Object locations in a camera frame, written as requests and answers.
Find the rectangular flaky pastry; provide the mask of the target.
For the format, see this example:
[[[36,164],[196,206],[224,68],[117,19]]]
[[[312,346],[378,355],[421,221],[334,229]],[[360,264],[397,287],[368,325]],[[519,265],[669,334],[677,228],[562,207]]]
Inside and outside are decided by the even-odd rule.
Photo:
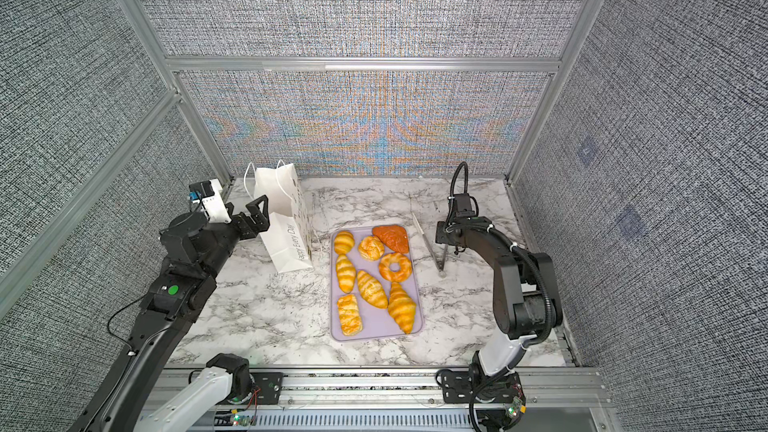
[[[344,295],[337,300],[337,312],[344,336],[354,336],[363,330],[362,317],[354,294]]]

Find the large croissant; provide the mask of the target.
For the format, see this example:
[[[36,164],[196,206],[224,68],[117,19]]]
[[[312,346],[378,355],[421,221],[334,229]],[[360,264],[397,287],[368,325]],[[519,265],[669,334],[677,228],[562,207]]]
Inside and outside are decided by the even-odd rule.
[[[405,292],[402,285],[393,282],[390,289],[388,313],[403,333],[410,334],[413,331],[416,311],[416,303]]]

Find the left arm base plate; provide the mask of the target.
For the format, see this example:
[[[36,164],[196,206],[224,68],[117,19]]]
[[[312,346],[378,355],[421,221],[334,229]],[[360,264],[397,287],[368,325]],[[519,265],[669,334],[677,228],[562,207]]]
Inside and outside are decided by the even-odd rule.
[[[244,408],[246,405],[276,405],[279,402],[284,374],[281,372],[237,372],[232,388],[224,399],[227,404]]]

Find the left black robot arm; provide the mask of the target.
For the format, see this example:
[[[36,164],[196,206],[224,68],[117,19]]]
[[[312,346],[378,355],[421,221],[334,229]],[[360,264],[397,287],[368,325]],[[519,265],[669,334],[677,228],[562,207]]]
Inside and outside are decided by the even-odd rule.
[[[136,299],[139,311],[120,355],[72,431],[129,431],[139,421],[168,359],[200,316],[217,287],[217,276],[235,246],[269,229],[269,200],[262,195],[228,223],[212,223],[195,210],[174,218],[160,232],[166,256],[160,274]]]

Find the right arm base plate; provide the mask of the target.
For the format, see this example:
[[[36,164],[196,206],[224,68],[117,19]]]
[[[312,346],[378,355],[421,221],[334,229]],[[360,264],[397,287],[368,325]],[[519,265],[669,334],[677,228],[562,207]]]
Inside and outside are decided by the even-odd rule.
[[[483,404],[525,406],[527,402],[517,372],[493,380],[479,372],[443,368],[436,372],[435,380],[447,404],[468,404],[471,397]]]

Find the white paper gift bag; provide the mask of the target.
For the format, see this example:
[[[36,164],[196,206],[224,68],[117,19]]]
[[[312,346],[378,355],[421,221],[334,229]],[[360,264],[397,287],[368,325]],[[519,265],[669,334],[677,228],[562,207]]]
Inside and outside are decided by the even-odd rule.
[[[300,180],[293,163],[274,168],[249,163],[243,186],[253,199],[268,198],[270,227],[260,237],[279,273],[313,269],[311,225]]]

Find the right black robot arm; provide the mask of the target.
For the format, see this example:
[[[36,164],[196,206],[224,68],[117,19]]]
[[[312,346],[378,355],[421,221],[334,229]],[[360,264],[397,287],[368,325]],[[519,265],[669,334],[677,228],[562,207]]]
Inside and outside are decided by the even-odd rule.
[[[497,326],[470,365],[471,396],[491,401],[527,351],[545,342],[562,323],[562,308],[549,256],[532,253],[479,215],[476,199],[452,192],[448,214],[437,224],[436,242],[457,253],[469,249],[493,271],[492,311]]]

